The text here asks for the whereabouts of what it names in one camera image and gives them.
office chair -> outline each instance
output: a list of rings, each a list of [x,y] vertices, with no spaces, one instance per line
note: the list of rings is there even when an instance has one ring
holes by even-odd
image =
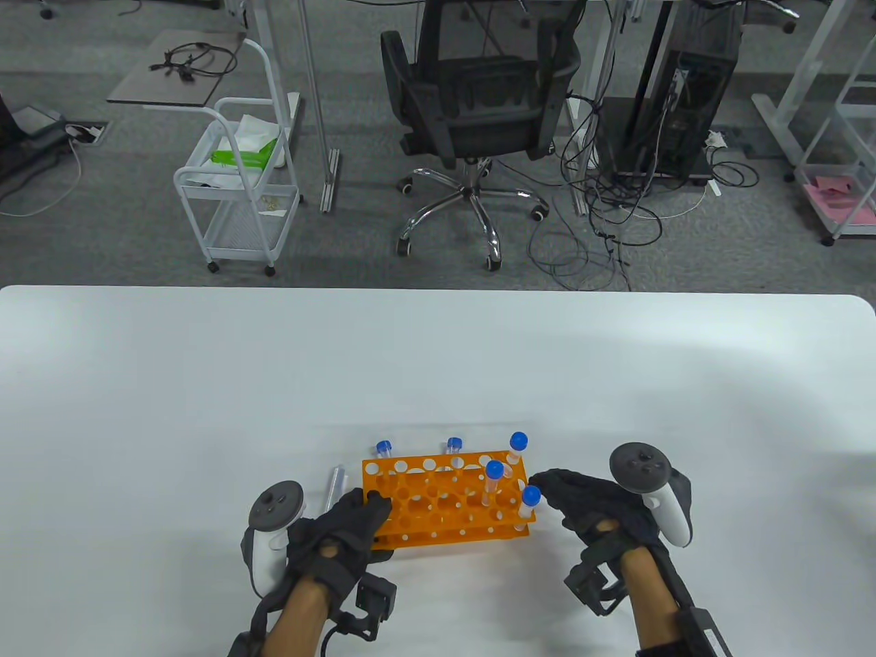
[[[488,189],[481,180],[491,159],[552,152],[556,124],[572,76],[581,64],[575,29],[587,0],[426,0],[416,61],[408,62],[398,32],[380,35],[386,86],[396,118],[411,128],[406,155],[430,153],[448,169],[463,161],[460,180],[416,168],[399,181],[410,194],[420,176],[454,190],[407,220],[396,252],[411,253],[411,234],[433,213],[469,203],[486,235],[487,269],[502,265],[498,234],[481,202],[490,196],[535,201],[541,221],[548,205],[528,189]]]

computer tower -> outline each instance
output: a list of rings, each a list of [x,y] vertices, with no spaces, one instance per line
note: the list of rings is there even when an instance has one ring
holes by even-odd
[[[630,119],[625,146],[634,153],[636,171],[649,171],[656,148],[656,173],[687,180],[736,67],[745,5],[679,5],[650,102],[637,103],[641,110]]]

test tube rack hole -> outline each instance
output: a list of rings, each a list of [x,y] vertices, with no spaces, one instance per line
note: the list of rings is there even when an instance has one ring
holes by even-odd
[[[375,549],[528,536],[535,514],[522,519],[517,513],[526,469],[522,458],[509,463],[507,456],[507,451],[496,451],[362,461],[366,497],[377,491],[392,499],[392,513],[375,537]],[[508,466],[484,506],[484,472],[490,460]]]

chrome chair base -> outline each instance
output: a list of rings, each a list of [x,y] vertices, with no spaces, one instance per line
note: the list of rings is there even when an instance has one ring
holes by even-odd
[[[414,169],[409,176],[399,180],[396,188],[402,194],[410,194],[413,189],[413,177],[420,176],[427,178],[439,185],[449,187],[453,192],[443,198],[429,203],[425,208],[407,220],[405,228],[399,234],[399,241],[396,243],[396,253],[401,257],[411,255],[411,234],[413,230],[419,226],[424,219],[448,208],[449,206],[461,202],[468,202],[471,209],[474,210],[475,216],[480,223],[481,230],[487,241],[488,254],[486,259],[486,267],[490,272],[495,272],[502,266],[502,246],[499,243],[498,233],[493,227],[490,216],[481,204],[481,198],[489,196],[498,196],[505,198],[520,198],[535,201],[536,205],[530,211],[529,216],[536,222],[540,222],[548,216],[548,203],[538,196],[535,192],[529,189],[485,189],[481,187],[481,179],[490,174],[492,160],[490,158],[481,158],[477,161],[470,160],[463,165],[463,180],[454,180],[447,174],[435,171],[434,169],[417,168]]]

gray carpet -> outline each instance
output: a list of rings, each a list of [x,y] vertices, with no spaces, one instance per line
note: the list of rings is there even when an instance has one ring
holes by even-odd
[[[753,91],[774,98],[788,84],[795,63],[825,9],[812,0],[789,0],[803,13],[797,33],[753,28],[745,36],[738,73],[718,115],[722,124],[758,125],[748,100]],[[284,80],[307,96],[292,3],[277,3],[276,32],[282,50]],[[631,95],[645,58],[656,18],[656,4],[645,20],[628,25],[611,92]],[[57,207],[27,219],[0,217],[0,285],[179,285],[179,286],[368,286],[489,289],[556,289],[526,256],[533,224],[528,207],[516,202],[488,205],[500,231],[505,262],[490,274],[482,264],[485,249],[474,216],[462,206],[419,229],[413,256],[393,254],[395,235],[405,216],[442,191],[428,182],[410,197],[400,196],[394,181],[412,165],[400,151],[402,130],[386,99],[378,35],[399,29],[412,49],[413,8],[369,8],[343,0],[310,0],[308,7],[318,62],[323,111],[332,145],[343,153],[342,183],[335,210],[321,215],[321,166],[312,112],[305,108],[295,139],[295,163],[310,203],[302,208],[281,259],[278,274],[267,279],[255,263],[222,263],[211,275],[171,182],[201,134],[199,117],[113,106],[103,98],[161,30],[227,29],[233,24],[220,11],[145,2],[138,13],[118,17],[136,6],[126,0],[62,3],[60,15],[44,22],[38,6],[21,0],[0,3],[0,90],[14,109],[35,102],[71,119],[105,119],[112,125],[104,143],[81,149],[83,177]],[[796,131],[811,135],[828,103],[876,25],[872,4],[862,0],[850,21],[843,47],[828,63],[809,95]],[[591,3],[579,34],[585,61],[594,47],[604,9]],[[221,87],[223,95],[264,95],[258,62],[242,58],[240,69]],[[562,126],[561,134],[569,133]],[[515,156],[506,162],[545,180],[555,180],[555,159],[531,163]],[[876,244],[840,240],[827,249],[818,243],[816,218],[793,185],[781,176],[780,161],[753,162],[762,181],[754,189],[707,193],[695,211],[666,221],[666,235],[654,246],[629,250],[632,288],[640,291],[852,293],[876,302]],[[73,179],[70,160],[4,201],[6,212],[26,212],[62,192]],[[504,181],[496,175],[492,184]],[[667,194],[647,203],[661,215],[692,206],[699,191]],[[601,240],[586,222],[573,217],[568,193],[553,194],[557,208],[593,253],[583,286],[608,281]],[[543,230],[558,230],[556,212]],[[649,234],[642,222],[627,233]],[[539,243],[540,253],[562,252],[556,239]],[[615,278],[609,289],[621,289]]]

